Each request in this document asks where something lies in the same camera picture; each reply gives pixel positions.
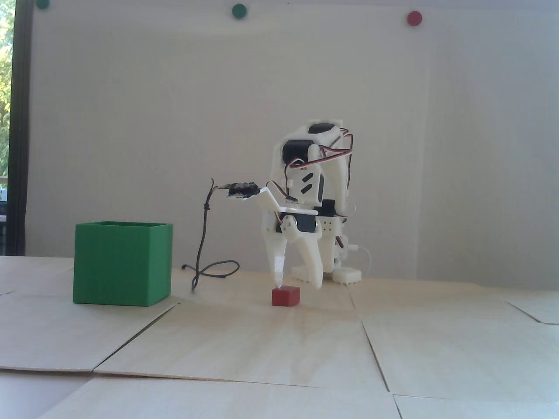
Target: red magnet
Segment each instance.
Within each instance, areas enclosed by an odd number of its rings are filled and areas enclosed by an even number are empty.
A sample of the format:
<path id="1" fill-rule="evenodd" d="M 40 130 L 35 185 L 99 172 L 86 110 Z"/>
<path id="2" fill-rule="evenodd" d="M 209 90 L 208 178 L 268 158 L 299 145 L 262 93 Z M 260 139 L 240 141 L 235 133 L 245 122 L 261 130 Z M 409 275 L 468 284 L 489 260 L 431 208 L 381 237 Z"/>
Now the red magnet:
<path id="1" fill-rule="evenodd" d="M 408 14 L 408 23 L 410 24 L 410 26 L 417 26 L 421 23 L 422 20 L 423 16 L 417 10 L 414 10 L 413 12 L 410 12 Z"/>

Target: white robot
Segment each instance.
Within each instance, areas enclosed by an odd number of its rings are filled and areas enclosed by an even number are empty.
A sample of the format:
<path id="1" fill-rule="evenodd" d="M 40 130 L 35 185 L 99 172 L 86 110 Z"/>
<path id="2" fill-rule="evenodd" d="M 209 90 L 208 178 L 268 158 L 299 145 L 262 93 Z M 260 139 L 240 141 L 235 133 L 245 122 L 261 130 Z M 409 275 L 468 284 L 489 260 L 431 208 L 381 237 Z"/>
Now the white robot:
<path id="1" fill-rule="evenodd" d="M 287 243 L 296 243 L 305 266 L 292 274 L 322 286 L 323 277 L 348 284 L 361 280 L 361 271 L 342 268 L 348 250 L 343 225 L 348 214 L 353 135 L 340 120 L 310 121 L 274 147 L 273 183 L 285 198 L 280 206 L 267 186 L 236 183 L 220 187 L 229 196 L 254 199 L 264 211 L 262 234 L 270 270 L 277 287 L 283 282 Z"/>

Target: open green box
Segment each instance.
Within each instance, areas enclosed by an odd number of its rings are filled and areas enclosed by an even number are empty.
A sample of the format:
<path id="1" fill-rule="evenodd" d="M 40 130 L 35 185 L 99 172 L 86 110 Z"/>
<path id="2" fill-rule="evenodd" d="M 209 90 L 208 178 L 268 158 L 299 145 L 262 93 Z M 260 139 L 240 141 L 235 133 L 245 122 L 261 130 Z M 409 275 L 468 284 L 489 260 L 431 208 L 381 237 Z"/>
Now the open green box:
<path id="1" fill-rule="evenodd" d="M 168 297 L 172 248 L 172 224 L 77 224 L 74 303 L 151 306 Z"/>

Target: wooden floor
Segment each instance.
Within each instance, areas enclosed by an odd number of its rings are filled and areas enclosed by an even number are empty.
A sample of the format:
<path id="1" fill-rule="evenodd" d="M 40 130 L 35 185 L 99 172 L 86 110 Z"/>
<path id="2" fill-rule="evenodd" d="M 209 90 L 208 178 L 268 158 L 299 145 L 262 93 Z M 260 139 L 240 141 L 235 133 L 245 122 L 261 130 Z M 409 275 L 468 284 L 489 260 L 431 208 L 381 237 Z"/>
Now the wooden floor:
<path id="1" fill-rule="evenodd" d="M 71 302 L 71 259 L 3 268 L 0 365 L 34 372 L 0 371 L 0 388 L 48 399 L 13 404 L 21 417 L 559 417 L 557 293 L 286 278 L 301 303 L 272 307 L 269 274 L 201 278 L 192 293 L 176 270 L 155 306 L 88 306 Z M 61 379 L 38 370 L 94 372 L 49 398 Z"/>

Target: green magnet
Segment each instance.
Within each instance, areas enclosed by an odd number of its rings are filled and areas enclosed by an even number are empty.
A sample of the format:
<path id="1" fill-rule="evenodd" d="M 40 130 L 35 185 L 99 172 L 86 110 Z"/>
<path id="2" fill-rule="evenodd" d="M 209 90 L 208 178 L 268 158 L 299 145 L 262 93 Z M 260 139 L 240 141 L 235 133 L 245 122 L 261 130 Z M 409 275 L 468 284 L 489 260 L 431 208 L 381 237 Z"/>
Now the green magnet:
<path id="1" fill-rule="evenodd" d="M 35 4 L 39 9 L 44 10 L 50 5 L 50 0 L 35 0 Z"/>
<path id="2" fill-rule="evenodd" d="M 233 12 L 233 16 L 236 19 L 242 19 L 247 15 L 247 7 L 242 3 L 237 3 L 236 5 L 234 5 L 231 11 Z"/>

